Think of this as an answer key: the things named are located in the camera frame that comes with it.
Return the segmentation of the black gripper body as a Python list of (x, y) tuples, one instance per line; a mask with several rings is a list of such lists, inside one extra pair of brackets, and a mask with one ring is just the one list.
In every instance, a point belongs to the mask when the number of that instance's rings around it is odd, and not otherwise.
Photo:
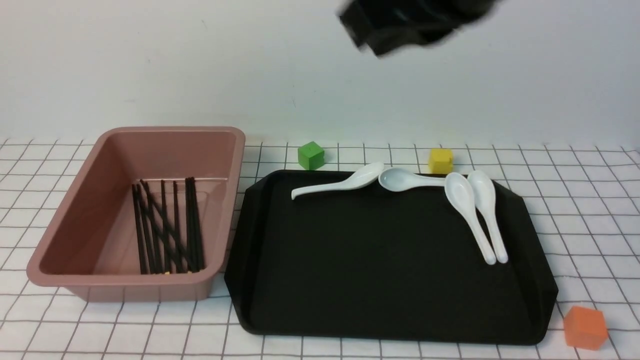
[(384, 57), (432, 47), (492, 14), (500, 0), (348, 0), (338, 19), (359, 50)]

